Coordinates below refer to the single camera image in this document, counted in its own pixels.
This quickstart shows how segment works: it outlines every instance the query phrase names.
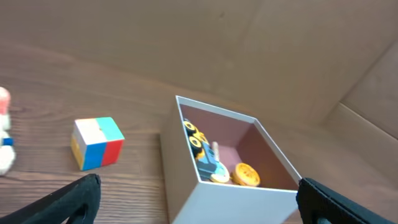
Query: brown wall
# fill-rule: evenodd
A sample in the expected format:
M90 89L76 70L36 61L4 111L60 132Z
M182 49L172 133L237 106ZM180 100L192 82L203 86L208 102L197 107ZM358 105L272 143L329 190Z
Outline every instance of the brown wall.
M326 120L326 127L342 139L347 151L361 156L398 187L398 141L355 111L340 103Z
M343 103L398 138L398 42L350 91Z
M0 38L316 123L396 38L396 0L4 0Z

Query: rubik's cube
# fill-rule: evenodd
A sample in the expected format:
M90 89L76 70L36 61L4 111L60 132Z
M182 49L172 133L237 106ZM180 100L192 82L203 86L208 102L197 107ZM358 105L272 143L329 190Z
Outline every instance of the rubik's cube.
M123 141L124 136L112 118L75 120L71 147L81 170L115 163Z

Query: cardboard box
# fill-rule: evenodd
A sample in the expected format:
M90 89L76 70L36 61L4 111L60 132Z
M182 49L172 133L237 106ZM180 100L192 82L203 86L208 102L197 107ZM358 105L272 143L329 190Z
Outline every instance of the cardboard box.
M230 172L239 162L256 169L260 186L201 180L184 118L218 142ZM176 96L160 138L170 223L282 223L297 209L301 176L256 118Z

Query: blue cube face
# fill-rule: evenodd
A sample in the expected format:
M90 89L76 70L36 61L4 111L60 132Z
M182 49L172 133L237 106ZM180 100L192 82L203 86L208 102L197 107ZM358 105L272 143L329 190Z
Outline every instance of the blue cube face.
M99 128L105 135L107 141L124 139L122 132L119 130L113 118L96 118Z
M101 167L106 148L106 142L91 144L86 148L83 170Z

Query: orange round piece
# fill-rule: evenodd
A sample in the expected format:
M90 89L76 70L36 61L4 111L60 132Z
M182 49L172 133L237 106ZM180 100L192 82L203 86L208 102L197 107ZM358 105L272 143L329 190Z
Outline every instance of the orange round piece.
M260 184L260 176L251 166L239 163L233 172L233 181L239 185L257 187Z

